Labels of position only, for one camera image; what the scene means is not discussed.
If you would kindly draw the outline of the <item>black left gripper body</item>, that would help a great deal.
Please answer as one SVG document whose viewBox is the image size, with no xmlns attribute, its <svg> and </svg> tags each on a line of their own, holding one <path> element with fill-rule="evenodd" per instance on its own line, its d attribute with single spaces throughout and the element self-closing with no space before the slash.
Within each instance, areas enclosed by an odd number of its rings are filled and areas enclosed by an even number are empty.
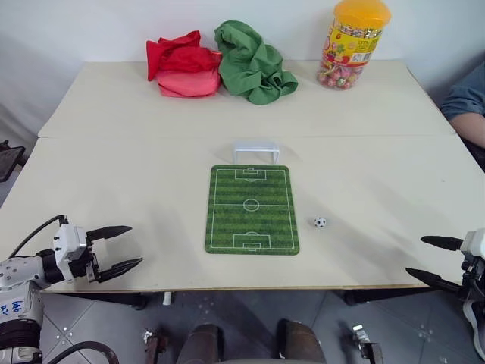
<svg viewBox="0 0 485 364">
<path fill-rule="evenodd" d="M 76 250 L 74 257 L 68 263 L 70 272 L 74 278 L 87 277 L 89 282 L 102 282 L 102 273 L 96 254 L 93 252 L 92 245 L 96 240 L 104 238 L 101 230 L 85 231 L 77 230 L 80 247 Z"/>
</svg>

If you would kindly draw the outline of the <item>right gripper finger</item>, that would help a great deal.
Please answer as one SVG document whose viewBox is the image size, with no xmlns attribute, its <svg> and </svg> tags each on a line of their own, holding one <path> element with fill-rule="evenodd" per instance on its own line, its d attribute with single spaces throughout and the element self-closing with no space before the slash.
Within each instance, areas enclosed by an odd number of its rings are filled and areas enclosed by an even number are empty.
<svg viewBox="0 0 485 364">
<path fill-rule="evenodd" d="M 418 279 L 419 281 L 434 289 L 443 290 L 446 292 L 459 292 L 462 288 L 461 285 L 453 283 L 451 281 L 443 280 L 439 275 L 435 275 L 428 271 L 415 268 L 406 268 L 405 270 L 412 277 Z"/>
<path fill-rule="evenodd" d="M 450 251 L 460 250 L 463 244 L 463 239 L 443 236 L 423 236 L 421 238 L 421 241 L 432 246 L 439 247 L 440 249 L 446 249 Z"/>
</svg>

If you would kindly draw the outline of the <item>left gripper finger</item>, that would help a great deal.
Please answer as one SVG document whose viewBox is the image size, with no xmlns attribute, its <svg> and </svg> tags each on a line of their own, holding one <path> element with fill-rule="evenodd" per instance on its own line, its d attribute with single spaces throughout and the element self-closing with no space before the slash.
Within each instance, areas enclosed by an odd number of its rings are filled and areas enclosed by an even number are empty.
<svg viewBox="0 0 485 364">
<path fill-rule="evenodd" d="M 111 239 L 112 237 L 117 237 L 121 234 L 131 231 L 132 229 L 133 229 L 132 227 L 126 226 L 126 225 L 101 227 L 99 229 L 88 231 L 87 239 L 89 241 L 95 241 L 100 239 Z"/>
<path fill-rule="evenodd" d="M 143 258 L 129 259 L 124 262 L 117 263 L 111 266 L 108 270 L 99 272 L 99 283 L 109 281 L 124 275 L 129 270 L 135 268 L 139 263 L 143 261 Z"/>
</svg>

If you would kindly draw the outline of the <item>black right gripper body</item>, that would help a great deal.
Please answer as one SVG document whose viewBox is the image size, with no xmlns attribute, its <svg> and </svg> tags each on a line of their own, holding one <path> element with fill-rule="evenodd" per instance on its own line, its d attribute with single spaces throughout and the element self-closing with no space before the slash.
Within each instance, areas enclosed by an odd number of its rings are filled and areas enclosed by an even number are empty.
<svg viewBox="0 0 485 364">
<path fill-rule="evenodd" d="M 459 296 L 463 300 L 484 301 L 484 259 L 465 254 L 461 269 L 462 288 Z"/>
</svg>

